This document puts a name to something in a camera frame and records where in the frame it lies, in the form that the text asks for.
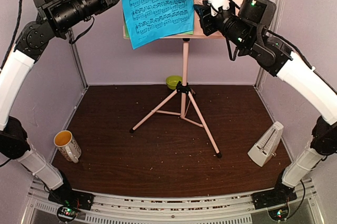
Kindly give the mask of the pink music stand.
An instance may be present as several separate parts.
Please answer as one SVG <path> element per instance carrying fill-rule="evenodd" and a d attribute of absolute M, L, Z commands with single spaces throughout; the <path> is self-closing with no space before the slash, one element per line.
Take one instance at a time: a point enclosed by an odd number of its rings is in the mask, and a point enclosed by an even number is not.
<path fill-rule="evenodd" d="M 131 128 L 130 132 L 135 132 L 144 122 L 146 122 L 153 114 L 155 113 L 161 113 L 161 114 L 169 114 L 169 115 L 177 115 L 181 119 L 188 121 L 189 123 L 192 123 L 194 125 L 197 125 L 201 128 L 204 128 L 207 137 L 209 138 L 209 141 L 211 145 L 214 148 L 215 155 L 218 158 L 221 158 L 221 151 L 219 150 L 213 135 L 211 131 L 208 128 L 208 125 L 197 106 L 197 103 L 195 101 L 195 98 L 192 98 L 192 105 L 195 108 L 195 111 L 201 121 L 201 123 L 197 123 L 195 121 L 192 121 L 188 118 L 186 118 L 186 114 L 189 108 L 189 105 L 187 105 L 187 97 L 191 98 L 193 96 L 192 89 L 189 86 L 189 80 L 192 80 L 192 84 L 210 84 L 210 85 L 222 85 L 222 84 L 234 84 L 234 85 L 252 85 L 254 78 L 257 76 L 257 66 L 252 66 L 252 69 L 249 69 L 249 64 L 251 63 L 252 59 L 240 59 L 239 63 L 244 63 L 243 65 L 234 65 L 234 63 L 229 63 L 229 59 L 222 59 L 220 63 L 226 63 L 224 73 L 220 74 L 220 67 L 216 66 L 215 68 L 211 69 L 211 66 L 215 66 L 213 63 L 206 63 L 206 60 L 208 59 L 214 59 L 211 58 L 211 56 L 215 55 L 215 49 L 217 49 L 218 55 L 227 55 L 225 53 L 224 47 L 216 47 L 216 45 L 219 45 L 216 41 L 225 41 L 225 38 L 222 36 L 217 36 L 217 33 L 215 35 L 211 35 L 209 37 L 206 37 L 199 24 L 199 18 L 197 16 L 197 13 L 195 10 L 193 10 L 193 20 L 192 20 L 192 3 L 188 3 L 187 7 L 184 7 L 184 9 L 188 10 L 190 13 L 190 17 L 188 18 L 187 22 L 189 24 L 190 29 L 186 32 L 178 32 L 180 30 L 173 29 L 172 32 L 169 33 L 170 36 L 164 36 L 160 35 L 158 39 L 182 39 L 183 41 L 183 49 L 182 49 L 182 55 L 183 55 L 183 63 L 182 63 L 182 82 L 181 85 L 183 86 L 180 93 L 182 94 L 181 97 L 181 110 L 180 112 L 172 112 L 172 111 L 164 111 L 160 110 L 162 106 L 164 106 L 171 98 L 174 97 L 174 95 L 169 95 L 159 103 L 154 109 L 150 111 L 148 115 L 146 115 L 140 122 L 138 122 L 133 128 Z M 192 49 L 194 49 L 194 54 L 190 53 L 190 39 L 192 41 L 196 41 L 192 44 Z M 212 42 L 212 44 L 202 44 L 202 41 L 209 41 Z M 212 45 L 213 47 L 210 47 L 209 49 L 201 49 L 201 45 Z M 199 59 L 195 61 L 192 60 L 192 71 L 190 71 L 189 75 L 189 57 L 190 55 L 199 55 Z"/>

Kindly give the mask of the white metronome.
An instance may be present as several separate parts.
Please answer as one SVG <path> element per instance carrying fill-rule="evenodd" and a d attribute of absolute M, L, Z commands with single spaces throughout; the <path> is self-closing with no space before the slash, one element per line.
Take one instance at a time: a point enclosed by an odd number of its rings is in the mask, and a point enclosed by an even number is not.
<path fill-rule="evenodd" d="M 276 121 L 248 151 L 248 156 L 258 166 L 263 167 L 272 157 L 281 141 L 284 126 Z"/>

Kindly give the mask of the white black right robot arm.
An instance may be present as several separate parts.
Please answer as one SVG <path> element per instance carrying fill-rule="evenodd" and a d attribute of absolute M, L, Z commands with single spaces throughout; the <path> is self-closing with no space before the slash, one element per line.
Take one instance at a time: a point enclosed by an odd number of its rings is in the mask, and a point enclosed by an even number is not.
<path fill-rule="evenodd" d="M 284 37 L 271 32 L 269 26 L 276 11 L 270 0 L 204 0 L 194 5 L 206 36 L 220 32 L 227 43 L 236 45 L 229 51 L 236 56 L 249 55 L 269 74 L 289 84 L 321 114 L 312 130 L 312 140 L 297 160 L 279 176 L 270 192 L 273 203 L 282 203 L 300 180 L 324 158 L 336 153 L 336 91 L 309 65 L 299 49 Z"/>

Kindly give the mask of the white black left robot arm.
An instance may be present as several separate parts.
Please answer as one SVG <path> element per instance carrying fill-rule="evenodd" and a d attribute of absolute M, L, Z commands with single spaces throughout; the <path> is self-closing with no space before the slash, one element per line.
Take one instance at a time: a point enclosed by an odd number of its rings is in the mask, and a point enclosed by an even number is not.
<path fill-rule="evenodd" d="M 64 205 L 71 205 L 76 194 L 61 172 L 28 143 L 21 122 L 10 111 L 22 84 L 40 59 L 51 39 L 66 38 L 70 28 L 89 21 L 115 6 L 120 0 L 33 0 L 36 20 L 16 29 L 1 65 L 1 153 L 39 178 Z"/>

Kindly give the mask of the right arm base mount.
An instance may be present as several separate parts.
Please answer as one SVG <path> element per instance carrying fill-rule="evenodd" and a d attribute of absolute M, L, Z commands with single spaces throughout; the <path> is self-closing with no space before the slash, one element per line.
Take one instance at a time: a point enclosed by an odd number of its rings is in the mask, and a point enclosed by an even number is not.
<path fill-rule="evenodd" d="M 282 192 L 274 189 L 255 192 L 251 196 L 256 210 L 285 204 L 298 198 L 293 191 Z"/>

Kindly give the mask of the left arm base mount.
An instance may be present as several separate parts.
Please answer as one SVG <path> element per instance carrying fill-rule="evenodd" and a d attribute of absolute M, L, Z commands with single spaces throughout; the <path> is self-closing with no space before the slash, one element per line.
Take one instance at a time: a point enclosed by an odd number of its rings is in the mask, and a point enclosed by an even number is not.
<path fill-rule="evenodd" d="M 73 209 L 91 210 L 94 195 L 88 192 L 72 190 L 70 192 L 51 191 L 48 200 Z"/>

